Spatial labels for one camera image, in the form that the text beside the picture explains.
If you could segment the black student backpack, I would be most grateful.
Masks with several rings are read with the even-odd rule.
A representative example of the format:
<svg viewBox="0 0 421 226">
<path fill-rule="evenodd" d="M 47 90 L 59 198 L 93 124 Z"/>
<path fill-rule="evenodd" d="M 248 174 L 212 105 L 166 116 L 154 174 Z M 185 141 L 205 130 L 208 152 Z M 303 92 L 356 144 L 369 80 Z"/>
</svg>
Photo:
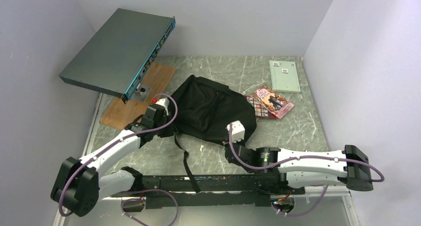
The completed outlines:
<svg viewBox="0 0 421 226">
<path fill-rule="evenodd" d="M 228 142 L 227 126 L 240 121 L 245 128 L 240 144 L 245 145 L 257 127 L 252 105 L 225 84 L 190 75 L 171 96 L 168 110 L 177 116 L 163 137 L 185 134 L 222 146 Z"/>
</svg>

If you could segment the pale green notebook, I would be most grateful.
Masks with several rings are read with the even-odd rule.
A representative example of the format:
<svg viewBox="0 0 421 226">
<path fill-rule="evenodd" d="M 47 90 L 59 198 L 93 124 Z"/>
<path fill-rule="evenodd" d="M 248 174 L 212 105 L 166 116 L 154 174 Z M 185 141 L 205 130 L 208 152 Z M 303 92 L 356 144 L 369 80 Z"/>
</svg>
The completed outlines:
<svg viewBox="0 0 421 226">
<path fill-rule="evenodd" d="M 301 88 L 295 62 L 270 60 L 272 90 L 300 93 Z"/>
</svg>

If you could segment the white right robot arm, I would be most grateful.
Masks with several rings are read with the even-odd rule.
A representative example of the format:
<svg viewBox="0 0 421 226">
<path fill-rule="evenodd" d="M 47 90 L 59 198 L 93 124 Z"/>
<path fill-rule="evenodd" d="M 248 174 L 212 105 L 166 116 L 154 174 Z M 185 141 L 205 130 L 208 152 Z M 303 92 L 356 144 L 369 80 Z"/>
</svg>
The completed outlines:
<svg viewBox="0 0 421 226">
<path fill-rule="evenodd" d="M 249 173 L 278 175 L 273 183 L 280 194 L 291 188 L 326 184 L 344 185 L 360 192 L 373 190 L 369 158 L 354 145 L 337 151 L 309 152 L 275 147 L 253 150 L 233 144 L 226 147 L 225 158 Z"/>
</svg>

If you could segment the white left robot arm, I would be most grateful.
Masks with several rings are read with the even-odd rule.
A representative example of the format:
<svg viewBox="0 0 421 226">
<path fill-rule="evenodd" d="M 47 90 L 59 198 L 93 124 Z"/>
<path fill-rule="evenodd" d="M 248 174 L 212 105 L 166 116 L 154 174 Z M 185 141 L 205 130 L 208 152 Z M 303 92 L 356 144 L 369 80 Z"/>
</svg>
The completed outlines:
<svg viewBox="0 0 421 226">
<path fill-rule="evenodd" d="M 130 196 L 144 190 L 143 174 L 127 166 L 106 172 L 125 156 L 140 149 L 154 137 L 163 137 L 178 116 L 179 108 L 170 109 L 169 100 L 149 105 L 115 138 L 79 159 L 65 159 L 51 191 L 51 199 L 59 204 L 63 217 L 87 215 L 96 203 L 108 196 L 126 192 Z"/>
</svg>

